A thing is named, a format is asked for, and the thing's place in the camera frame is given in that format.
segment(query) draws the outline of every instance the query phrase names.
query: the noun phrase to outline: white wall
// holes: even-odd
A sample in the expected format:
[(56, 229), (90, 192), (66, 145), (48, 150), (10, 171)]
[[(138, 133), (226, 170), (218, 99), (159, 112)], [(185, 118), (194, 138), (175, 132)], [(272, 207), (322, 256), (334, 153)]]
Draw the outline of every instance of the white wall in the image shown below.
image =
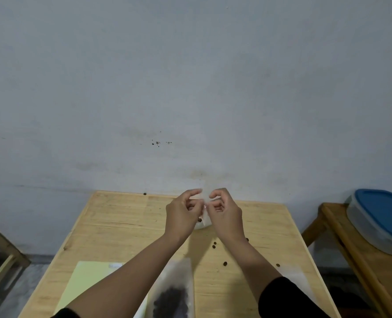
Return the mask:
[(392, 0), (0, 0), (0, 230), (23, 251), (54, 254), (94, 189), (206, 180), (300, 229), (392, 191)]

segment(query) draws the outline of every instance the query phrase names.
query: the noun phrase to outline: wooden table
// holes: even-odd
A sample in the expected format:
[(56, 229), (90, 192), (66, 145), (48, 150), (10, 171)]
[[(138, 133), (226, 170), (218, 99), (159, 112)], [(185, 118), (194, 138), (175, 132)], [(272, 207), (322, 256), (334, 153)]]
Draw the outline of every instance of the wooden table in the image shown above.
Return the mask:
[[(165, 229), (165, 206), (172, 199), (162, 195), (95, 192), (20, 317), (50, 317), (78, 261), (127, 262), (160, 237)], [(331, 317), (339, 317), (287, 208), (249, 201), (237, 204), (243, 210), (250, 243), (273, 264), (300, 267), (319, 306)], [(193, 232), (173, 256), (183, 257), (192, 260), (196, 317), (258, 317), (257, 304), (239, 267), (212, 227)]]
[(326, 229), (383, 317), (392, 317), (392, 256), (368, 243), (346, 215), (347, 204), (323, 203), (302, 233), (307, 246)]

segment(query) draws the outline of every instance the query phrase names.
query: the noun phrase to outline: yellow paper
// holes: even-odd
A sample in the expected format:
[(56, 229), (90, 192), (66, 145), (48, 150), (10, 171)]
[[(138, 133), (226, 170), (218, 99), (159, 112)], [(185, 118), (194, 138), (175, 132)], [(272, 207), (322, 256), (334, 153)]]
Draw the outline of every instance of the yellow paper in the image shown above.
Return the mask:
[[(65, 308), (72, 300), (122, 265), (123, 263), (118, 262), (79, 261), (72, 272), (72, 276), (66, 285), (65, 291), (54, 313)], [(134, 318), (144, 317), (146, 304), (147, 296), (140, 305), (139, 310), (137, 310)]]

